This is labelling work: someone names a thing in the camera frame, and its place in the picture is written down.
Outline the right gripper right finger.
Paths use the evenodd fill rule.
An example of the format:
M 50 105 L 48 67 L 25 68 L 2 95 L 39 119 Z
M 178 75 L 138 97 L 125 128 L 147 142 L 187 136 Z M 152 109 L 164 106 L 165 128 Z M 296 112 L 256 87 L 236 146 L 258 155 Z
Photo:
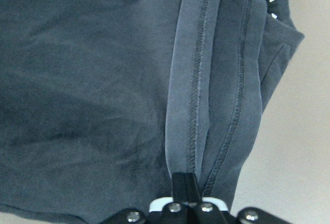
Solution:
M 186 173 L 187 223 L 230 223 L 224 201 L 214 197 L 202 197 L 194 173 Z

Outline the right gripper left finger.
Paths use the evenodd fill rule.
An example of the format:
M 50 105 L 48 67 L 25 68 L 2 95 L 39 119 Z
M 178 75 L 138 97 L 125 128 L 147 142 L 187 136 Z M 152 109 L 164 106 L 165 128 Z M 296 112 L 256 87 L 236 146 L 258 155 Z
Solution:
M 188 223 L 188 180 L 190 173 L 172 174 L 172 201 L 162 207 L 159 223 Z

